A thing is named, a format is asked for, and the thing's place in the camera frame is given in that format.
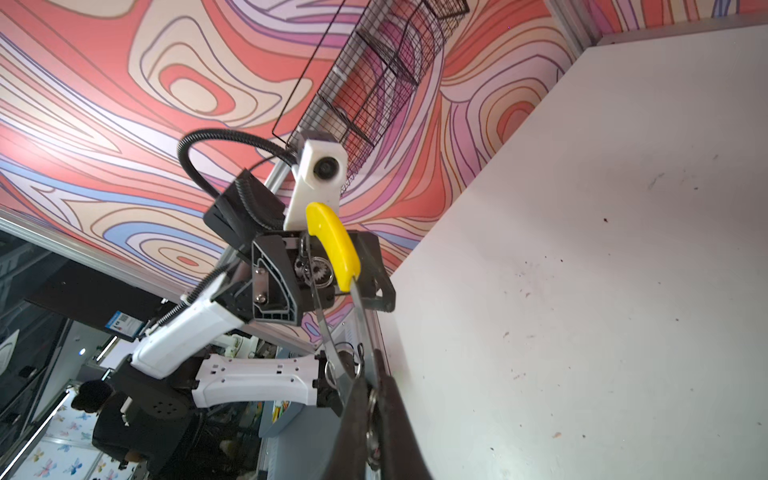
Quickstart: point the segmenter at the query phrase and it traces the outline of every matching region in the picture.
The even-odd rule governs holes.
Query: yellow plastic grip
[[[306,226],[326,249],[339,289],[349,292],[352,279],[360,275],[360,257],[341,220],[327,205],[312,202],[306,206]]]

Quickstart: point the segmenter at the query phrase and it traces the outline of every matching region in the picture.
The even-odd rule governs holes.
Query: gear
[[[296,276],[309,285],[309,279],[304,276],[304,265],[304,262],[297,258],[293,264],[293,269],[296,272]],[[312,276],[315,279],[317,288],[329,286],[333,282],[333,268],[330,262],[322,257],[312,257]]]

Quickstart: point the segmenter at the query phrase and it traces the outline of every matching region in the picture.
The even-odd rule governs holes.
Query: fluorescent light strip
[[[110,340],[110,341],[109,341],[109,343],[107,344],[107,348],[103,349],[103,350],[101,351],[101,353],[99,353],[99,354],[98,354],[98,356],[96,357],[96,363],[99,363],[99,362],[101,361],[101,358],[102,358],[104,355],[106,355],[106,354],[107,354],[107,352],[109,351],[110,347],[112,347],[112,345],[113,345],[115,342],[117,342],[117,340],[118,340],[118,338],[117,338],[116,336],[113,336],[113,337],[112,337],[112,340]]]
[[[32,435],[32,437],[30,437],[30,439],[22,447],[22,449],[18,451],[16,456],[13,458],[13,460],[11,460],[11,463],[8,465],[8,467],[6,467],[5,470],[3,471],[3,473],[0,474],[0,480],[5,478],[5,476],[8,474],[8,472],[11,471],[11,468],[13,468],[13,465],[16,465],[16,462],[18,462],[18,460],[21,458],[22,455],[24,455],[24,452],[26,452],[26,450],[29,448],[29,446],[32,444],[32,442],[34,442],[35,439],[38,437],[38,435],[40,435],[40,432],[42,432],[45,429],[45,426],[51,421],[51,419],[54,417],[54,415],[56,415],[56,413],[61,408],[61,406],[64,405],[64,402],[67,401],[67,399],[69,398],[69,394],[70,394],[70,392],[67,392],[67,395],[65,395],[64,398],[61,399],[61,401],[58,403],[58,406],[56,406],[56,408],[53,409],[53,412],[51,412],[51,414],[48,416],[48,418],[46,418],[45,421],[42,423],[42,425],[40,425],[40,428],[38,429],[38,431],[35,432],[35,434]]]

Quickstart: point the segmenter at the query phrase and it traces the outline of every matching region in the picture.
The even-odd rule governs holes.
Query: colorful swirl wallpaper
[[[543,0],[469,3],[343,198],[343,220],[379,235],[390,272],[574,61]],[[2,0],[0,202],[180,285],[196,283],[225,245],[203,224],[211,199],[180,168],[178,139],[200,127],[269,137],[283,108],[277,133],[290,134],[366,0],[347,0],[296,86],[339,4]],[[209,142],[192,158],[223,188],[260,156]],[[255,173],[264,179],[270,169]],[[339,301],[331,323],[348,311]],[[291,331],[319,339],[311,316]]]
[[[582,0],[603,35],[768,12],[768,0]]]

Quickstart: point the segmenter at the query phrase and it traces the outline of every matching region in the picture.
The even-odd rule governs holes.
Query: black hair
[[[113,391],[104,380],[83,383],[78,389],[78,395],[72,399],[72,408],[86,413],[96,413],[112,396]]]

